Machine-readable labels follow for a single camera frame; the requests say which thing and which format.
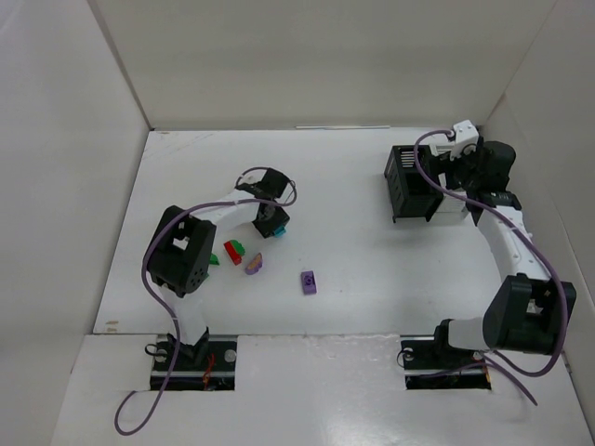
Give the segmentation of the purple sloped lego brick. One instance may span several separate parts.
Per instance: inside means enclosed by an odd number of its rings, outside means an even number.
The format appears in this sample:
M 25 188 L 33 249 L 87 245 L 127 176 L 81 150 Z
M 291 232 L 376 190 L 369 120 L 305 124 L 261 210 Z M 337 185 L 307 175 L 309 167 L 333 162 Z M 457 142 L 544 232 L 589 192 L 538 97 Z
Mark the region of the purple sloped lego brick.
M 317 294 L 317 284 L 313 270 L 302 271 L 300 273 L 300 282 L 304 295 Z

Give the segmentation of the teal curved lego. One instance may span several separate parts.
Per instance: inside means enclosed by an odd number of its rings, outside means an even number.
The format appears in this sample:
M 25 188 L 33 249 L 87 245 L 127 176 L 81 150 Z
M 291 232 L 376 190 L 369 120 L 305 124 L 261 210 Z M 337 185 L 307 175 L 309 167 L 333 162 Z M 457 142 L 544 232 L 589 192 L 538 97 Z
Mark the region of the teal curved lego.
M 280 237 L 282 237 L 285 234 L 286 234 L 286 228 L 285 228 L 285 226 L 280 226 L 280 227 L 278 227 L 277 229 L 275 229 L 273 231 L 273 236 L 275 238 L 280 238 Z

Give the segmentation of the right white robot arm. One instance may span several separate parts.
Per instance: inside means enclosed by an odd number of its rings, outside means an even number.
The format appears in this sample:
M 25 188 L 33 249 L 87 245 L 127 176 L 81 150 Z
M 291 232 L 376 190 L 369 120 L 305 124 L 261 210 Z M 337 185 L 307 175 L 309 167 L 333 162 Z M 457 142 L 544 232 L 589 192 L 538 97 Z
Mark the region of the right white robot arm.
M 430 162 L 431 173 L 443 175 L 450 192 L 463 191 L 502 279 L 483 316 L 445 320 L 440 329 L 449 348 L 553 356 L 562 349 L 576 290 L 555 279 L 524 225 L 520 200 L 509 190 L 515 159 L 510 145 L 479 140 L 457 158 L 444 153 Z

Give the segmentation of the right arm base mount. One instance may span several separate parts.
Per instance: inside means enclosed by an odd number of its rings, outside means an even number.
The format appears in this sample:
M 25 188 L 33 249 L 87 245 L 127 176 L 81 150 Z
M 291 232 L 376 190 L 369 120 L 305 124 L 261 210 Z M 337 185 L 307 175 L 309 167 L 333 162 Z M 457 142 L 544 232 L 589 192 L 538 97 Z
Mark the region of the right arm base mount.
M 404 335 L 397 363 L 404 369 L 406 390 L 491 390 L 490 376 L 471 349 L 447 343 L 447 322 L 433 334 Z

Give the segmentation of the purple arched lego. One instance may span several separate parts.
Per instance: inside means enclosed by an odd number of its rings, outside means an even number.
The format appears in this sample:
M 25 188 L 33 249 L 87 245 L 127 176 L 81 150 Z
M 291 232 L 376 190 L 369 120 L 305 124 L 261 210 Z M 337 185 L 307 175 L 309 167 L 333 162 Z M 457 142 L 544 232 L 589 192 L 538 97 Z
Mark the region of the purple arched lego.
M 257 274 L 263 267 L 263 255 L 257 253 L 245 266 L 246 275 Z

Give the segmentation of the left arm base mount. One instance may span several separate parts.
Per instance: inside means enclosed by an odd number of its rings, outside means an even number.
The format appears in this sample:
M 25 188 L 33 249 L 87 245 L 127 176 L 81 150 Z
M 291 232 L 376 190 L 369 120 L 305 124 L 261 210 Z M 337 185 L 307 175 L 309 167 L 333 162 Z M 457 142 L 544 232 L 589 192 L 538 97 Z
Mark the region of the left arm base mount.
M 152 358 L 150 389 L 159 390 L 172 363 L 176 339 L 159 336 L 147 344 L 145 353 Z M 195 345 L 181 344 L 165 391 L 233 391 L 238 337 L 204 332 Z

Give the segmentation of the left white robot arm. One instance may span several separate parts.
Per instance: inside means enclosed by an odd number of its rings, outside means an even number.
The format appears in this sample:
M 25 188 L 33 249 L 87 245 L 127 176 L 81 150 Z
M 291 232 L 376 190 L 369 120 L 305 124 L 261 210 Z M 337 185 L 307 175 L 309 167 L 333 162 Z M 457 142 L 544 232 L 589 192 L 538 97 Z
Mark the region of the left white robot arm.
M 171 205 L 163 212 L 142 258 L 141 280 L 169 315 L 174 333 L 168 340 L 180 357 L 198 361 L 206 354 L 208 328 L 197 332 L 199 313 L 177 309 L 167 298 L 181 300 L 204 283 L 218 234 L 248 223 L 264 239 L 281 234 L 290 220 L 285 208 L 297 197 L 293 180 L 259 166 L 244 171 L 221 199 L 189 208 Z

